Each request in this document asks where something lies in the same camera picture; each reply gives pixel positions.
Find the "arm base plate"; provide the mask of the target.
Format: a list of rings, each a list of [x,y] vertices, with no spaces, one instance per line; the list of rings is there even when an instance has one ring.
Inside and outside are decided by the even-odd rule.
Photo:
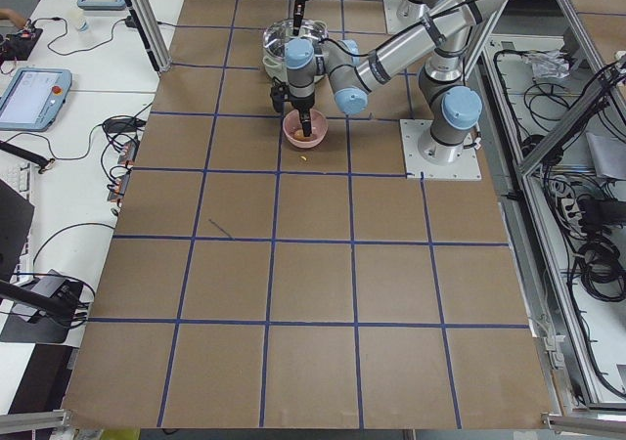
[[[390,35],[416,23],[430,10],[427,4],[410,0],[382,0],[382,3],[386,32]]]
[[[444,146],[431,136],[431,120],[401,119],[400,131],[406,177],[415,180],[465,181],[482,179],[475,149]]]

